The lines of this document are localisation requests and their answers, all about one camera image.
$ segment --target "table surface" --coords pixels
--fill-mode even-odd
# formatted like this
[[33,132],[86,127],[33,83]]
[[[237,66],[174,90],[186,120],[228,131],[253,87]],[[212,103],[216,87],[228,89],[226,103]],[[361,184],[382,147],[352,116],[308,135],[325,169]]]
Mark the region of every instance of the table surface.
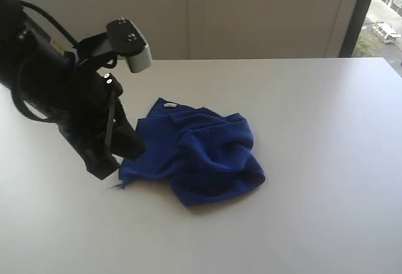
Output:
[[267,181],[186,209],[168,183],[109,189],[0,88],[1,273],[394,274],[402,269],[402,79],[381,58],[155,61],[114,74],[130,122],[160,96],[253,130]]

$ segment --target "tree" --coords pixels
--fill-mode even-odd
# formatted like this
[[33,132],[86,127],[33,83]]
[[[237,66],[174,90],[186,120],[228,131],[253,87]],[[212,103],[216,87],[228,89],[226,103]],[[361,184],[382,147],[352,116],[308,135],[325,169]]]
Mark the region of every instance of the tree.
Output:
[[376,57],[379,52],[381,42],[373,34],[361,32],[357,39],[352,57]]

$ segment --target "blue cloth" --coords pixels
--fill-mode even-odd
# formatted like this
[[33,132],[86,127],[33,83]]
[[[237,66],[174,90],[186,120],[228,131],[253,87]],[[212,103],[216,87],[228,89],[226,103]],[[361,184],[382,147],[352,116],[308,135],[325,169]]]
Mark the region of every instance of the blue cloth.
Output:
[[136,132],[146,152],[120,167],[122,186],[138,178],[170,177],[185,206],[245,194],[265,181],[251,154],[253,135],[240,114],[222,117],[205,107],[165,107],[159,98]]

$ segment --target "blue towel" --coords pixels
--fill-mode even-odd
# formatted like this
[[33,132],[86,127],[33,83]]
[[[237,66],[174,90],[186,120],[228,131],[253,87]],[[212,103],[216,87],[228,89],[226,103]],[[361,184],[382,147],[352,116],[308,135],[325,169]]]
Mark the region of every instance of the blue towel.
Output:
[[146,152],[121,164],[123,187],[138,178],[170,177],[180,202],[192,206],[245,194],[265,181],[251,154],[253,135],[240,114],[222,117],[205,107],[166,103],[159,98],[138,121]]

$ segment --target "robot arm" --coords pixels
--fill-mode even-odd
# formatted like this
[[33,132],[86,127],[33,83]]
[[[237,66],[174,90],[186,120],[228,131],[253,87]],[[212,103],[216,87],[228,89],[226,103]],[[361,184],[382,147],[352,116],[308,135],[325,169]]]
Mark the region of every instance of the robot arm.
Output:
[[[112,154],[136,159],[145,147],[128,123],[118,97],[123,93],[112,74],[117,56],[126,57],[132,72],[151,64],[149,45],[128,19],[117,19],[106,32],[76,42],[63,51],[24,11],[30,3],[0,0],[0,83],[11,90],[25,117],[56,123],[62,136],[81,156],[87,171],[103,179],[119,168]],[[65,36],[68,33],[56,26]],[[33,114],[26,102],[45,118]]]

